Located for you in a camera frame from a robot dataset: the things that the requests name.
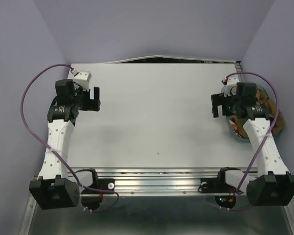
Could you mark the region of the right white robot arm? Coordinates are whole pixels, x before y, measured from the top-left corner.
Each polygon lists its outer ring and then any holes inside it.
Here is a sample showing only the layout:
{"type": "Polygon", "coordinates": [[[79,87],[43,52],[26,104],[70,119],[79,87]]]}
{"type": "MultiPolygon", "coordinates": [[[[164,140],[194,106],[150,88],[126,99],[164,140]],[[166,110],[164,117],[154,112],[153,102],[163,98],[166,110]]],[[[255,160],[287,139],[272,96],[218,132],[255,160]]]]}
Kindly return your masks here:
{"type": "Polygon", "coordinates": [[[216,178],[216,187],[227,191],[246,193],[252,206],[286,206],[294,196],[294,175],[282,161],[271,133],[273,121],[268,109],[258,103],[257,85],[247,82],[226,82],[223,92],[214,94],[212,113],[219,116],[218,107],[226,117],[235,115],[243,124],[257,165],[256,178],[236,168],[222,168],[216,178]]]}

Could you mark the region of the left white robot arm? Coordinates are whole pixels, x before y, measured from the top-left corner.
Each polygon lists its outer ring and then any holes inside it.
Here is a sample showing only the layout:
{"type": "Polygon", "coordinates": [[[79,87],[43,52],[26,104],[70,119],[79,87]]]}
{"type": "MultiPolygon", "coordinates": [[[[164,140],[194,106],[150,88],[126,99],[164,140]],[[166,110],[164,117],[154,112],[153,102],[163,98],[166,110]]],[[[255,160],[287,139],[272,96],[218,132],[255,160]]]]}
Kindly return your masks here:
{"type": "Polygon", "coordinates": [[[48,147],[37,180],[31,181],[29,191],[43,210],[76,207],[79,186],[68,179],[66,168],[70,138],[80,111],[99,111],[99,88],[91,99],[89,78],[58,80],[56,96],[47,114],[48,147]]]}

